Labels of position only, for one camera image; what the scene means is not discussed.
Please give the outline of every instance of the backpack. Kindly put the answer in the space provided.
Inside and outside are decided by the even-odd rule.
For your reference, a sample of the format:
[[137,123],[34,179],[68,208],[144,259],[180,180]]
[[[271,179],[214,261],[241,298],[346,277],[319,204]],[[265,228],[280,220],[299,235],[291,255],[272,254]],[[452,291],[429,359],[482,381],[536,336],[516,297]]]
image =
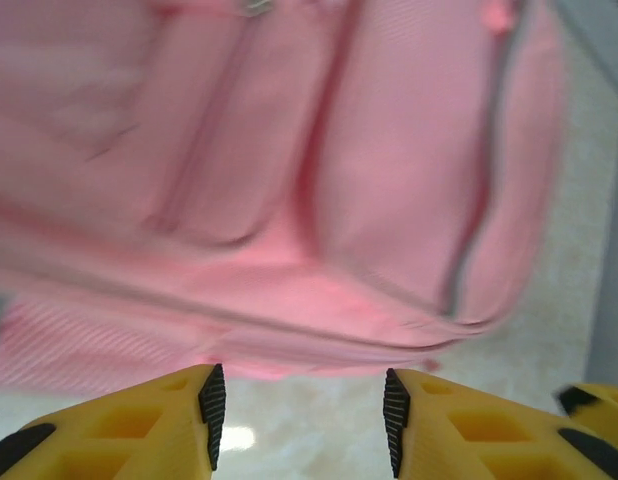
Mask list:
[[0,0],[0,383],[380,372],[492,330],[564,77],[549,0]]

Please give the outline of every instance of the floor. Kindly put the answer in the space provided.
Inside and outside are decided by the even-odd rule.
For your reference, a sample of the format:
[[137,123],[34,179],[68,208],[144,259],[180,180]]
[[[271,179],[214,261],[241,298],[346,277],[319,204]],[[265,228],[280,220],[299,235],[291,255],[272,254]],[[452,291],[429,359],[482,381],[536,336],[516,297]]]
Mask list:
[[[578,381],[618,159],[618,98],[572,38],[569,147],[547,242],[511,322],[442,358],[443,377],[546,410]],[[390,479],[383,378],[229,380],[214,480]],[[0,438],[79,399],[0,392]]]

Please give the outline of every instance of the black rubber pad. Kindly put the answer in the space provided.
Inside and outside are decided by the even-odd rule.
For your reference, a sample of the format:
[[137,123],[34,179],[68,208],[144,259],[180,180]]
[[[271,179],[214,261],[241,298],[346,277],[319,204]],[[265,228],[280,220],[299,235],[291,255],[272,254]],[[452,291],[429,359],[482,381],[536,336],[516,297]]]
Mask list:
[[385,395],[382,413],[385,417],[385,429],[391,456],[391,468],[394,478],[400,476],[402,464],[402,432],[409,421],[409,406],[411,396],[398,378],[393,368],[387,370],[385,381]]
[[573,448],[605,472],[611,480],[618,480],[618,449],[580,430],[562,428],[558,433]]
[[42,423],[12,433],[0,441],[0,476],[7,473],[34,448],[56,431],[55,425]]
[[226,402],[225,376],[222,365],[218,364],[213,368],[202,390],[198,393],[198,404],[200,405],[202,421],[207,424],[209,429],[207,453],[209,454],[211,468],[214,471],[218,468]]
[[556,395],[558,402],[565,413],[571,416],[578,407],[592,405],[599,401],[598,397],[578,387],[568,387]]

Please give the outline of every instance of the gray baseboard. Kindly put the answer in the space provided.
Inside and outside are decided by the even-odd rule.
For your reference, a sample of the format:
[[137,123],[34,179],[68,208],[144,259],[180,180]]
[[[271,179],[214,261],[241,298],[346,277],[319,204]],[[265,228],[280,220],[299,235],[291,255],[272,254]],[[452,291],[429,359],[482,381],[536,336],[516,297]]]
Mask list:
[[557,0],[557,7],[618,93],[618,0]]
[[618,179],[585,381],[618,385]]

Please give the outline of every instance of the yellow robot part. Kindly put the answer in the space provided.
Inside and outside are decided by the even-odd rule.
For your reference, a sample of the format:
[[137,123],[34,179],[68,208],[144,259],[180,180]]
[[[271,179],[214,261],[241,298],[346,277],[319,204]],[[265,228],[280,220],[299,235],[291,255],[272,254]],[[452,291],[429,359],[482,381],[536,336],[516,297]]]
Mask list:
[[384,416],[401,480],[618,479],[586,427],[421,372],[387,372]]
[[0,442],[0,480],[208,480],[225,400],[201,365],[41,417]]
[[569,417],[593,430],[618,449],[618,388],[579,384],[558,394]]

